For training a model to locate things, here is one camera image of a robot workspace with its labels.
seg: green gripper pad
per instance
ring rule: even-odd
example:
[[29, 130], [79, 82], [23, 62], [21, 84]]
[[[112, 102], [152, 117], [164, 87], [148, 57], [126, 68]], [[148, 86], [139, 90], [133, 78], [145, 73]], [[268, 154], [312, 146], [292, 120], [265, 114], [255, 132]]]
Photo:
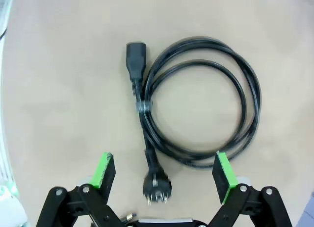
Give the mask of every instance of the green gripper pad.
[[103, 153], [89, 183], [99, 190], [105, 202], [108, 201], [115, 174], [113, 155], [110, 152]]
[[224, 204], [230, 191], [238, 185], [237, 178], [231, 168], [225, 152], [217, 152], [212, 168], [220, 203]]

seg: beige table surface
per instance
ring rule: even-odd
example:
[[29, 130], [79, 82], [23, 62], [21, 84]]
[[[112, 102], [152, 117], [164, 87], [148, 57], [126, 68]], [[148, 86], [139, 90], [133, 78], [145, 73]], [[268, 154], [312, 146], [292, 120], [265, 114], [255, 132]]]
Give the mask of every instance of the beige table surface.
[[[314, 0], [15, 0], [4, 45], [3, 113], [31, 223], [50, 188], [73, 188], [104, 151], [115, 155], [109, 205], [118, 215], [212, 219], [220, 205], [211, 171], [161, 154], [173, 197], [147, 206], [144, 141], [125, 68], [127, 42], [145, 42], [150, 65], [171, 43], [205, 35], [241, 54], [261, 84], [257, 135], [232, 166], [258, 189], [276, 186], [295, 225], [314, 187], [313, 33]], [[215, 60], [244, 82], [223, 55], [199, 51], [177, 61], [189, 58]], [[177, 143], [213, 149], [233, 132], [239, 102], [223, 76], [194, 68], [163, 84], [153, 113]], [[242, 217], [235, 226], [248, 223]]]

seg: cord strain relief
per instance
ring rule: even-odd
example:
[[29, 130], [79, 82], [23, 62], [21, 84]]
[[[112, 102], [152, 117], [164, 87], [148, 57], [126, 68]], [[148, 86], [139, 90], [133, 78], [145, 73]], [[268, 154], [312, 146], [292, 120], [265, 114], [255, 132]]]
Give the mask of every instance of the cord strain relief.
[[146, 149], [145, 150], [145, 156], [146, 156], [149, 172], [156, 173], [156, 172], [162, 170], [162, 168], [158, 162], [156, 151], [154, 149]]
[[136, 99], [140, 100], [137, 97], [140, 97], [142, 93], [142, 81], [140, 80], [132, 81], [132, 90], [133, 90], [133, 95], [136, 96]]

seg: power cord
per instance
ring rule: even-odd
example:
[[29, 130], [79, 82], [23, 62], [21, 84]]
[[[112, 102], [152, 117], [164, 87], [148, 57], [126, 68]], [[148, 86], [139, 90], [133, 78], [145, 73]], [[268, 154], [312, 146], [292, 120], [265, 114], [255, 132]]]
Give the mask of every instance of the power cord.
[[[189, 60], [170, 67], [157, 76], [161, 68], [174, 57], [191, 50], [216, 50], [233, 58], [242, 70], [254, 103], [254, 116], [246, 126], [247, 103], [244, 91], [236, 77], [222, 65], [203, 59]], [[141, 42], [127, 44], [126, 65], [132, 82], [133, 93], [136, 97], [139, 118], [143, 128], [146, 144], [145, 155], [148, 163], [148, 174], [144, 179], [143, 194], [148, 202], [167, 202], [171, 196], [171, 182], [158, 162], [155, 149], [176, 161], [194, 168], [211, 168], [213, 162], [205, 160], [214, 158], [216, 151], [227, 152], [232, 159], [245, 150], [252, 141], [257, 130], [261, 108], [261, 89], [251, 66], [223, 42], [209, 37], [191, 37], [180, 40], [164, 50], [151, 66], [147, 78], [143, 79], [146, 68], [146, 45]], [[241, 117], [233, 136], [221, 147], [209, 152], [194, 152], [175, 145], [159, 130], [150, 112], [150, 102], [154, 91], [173, 74], [192, 66], [207, 66], [224, 73], [239, 94], [241, 100]]]

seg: metal screw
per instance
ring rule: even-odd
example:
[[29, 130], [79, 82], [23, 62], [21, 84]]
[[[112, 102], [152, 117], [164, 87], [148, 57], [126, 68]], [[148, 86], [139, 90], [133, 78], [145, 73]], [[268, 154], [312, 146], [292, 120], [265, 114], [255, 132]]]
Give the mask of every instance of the metal screw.
[[127, 222], [129, 222], [130, 220], [132, 220], [135, 216], [136, 216], [135, 213], [131, 213], [131, 214], [127, 215], [127, 216], [126, 216]]
[[105, 216], [104, 221], [109, 221], [109, 216]]
[[271, 195], [271, 194], [273, 193], [273, 190], [270, 189], [270, 188], [268, 188], [268, 189], [266, 189], [266, 193], [267, 193], [268, 195]]
[[240, 187], [240, 190], [241, 190], [242, 192], [246, 192], [247, 188], [246, 188], [245, 185], [243, 185], [243, 186]]
[[89, 187], [88, 186], [85, 186], [84, 188], [83, 188], [83, 193], [88, 193], [89, 192]]
[[61, 195], [61, 194], [62, 194], [62, 189], [57, 189], [57, 191], [55, 192], [55, 194], [56, 194], [57, 196]]

